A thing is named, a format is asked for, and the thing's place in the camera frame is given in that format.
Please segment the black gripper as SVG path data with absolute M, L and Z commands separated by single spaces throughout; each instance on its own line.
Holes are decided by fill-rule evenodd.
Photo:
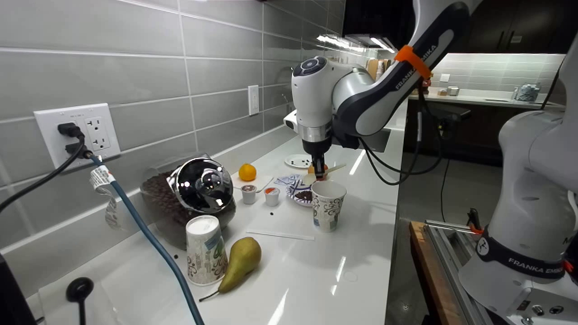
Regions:
M 331 141 L 322 141 L 322 143 L 304 143 L 304 150 L 311 155 L 313 159 L 313 170 L 311 175 L 320 180 L 329 179 L 329 170 L 325 168 L 325 153 L 331 148 Z

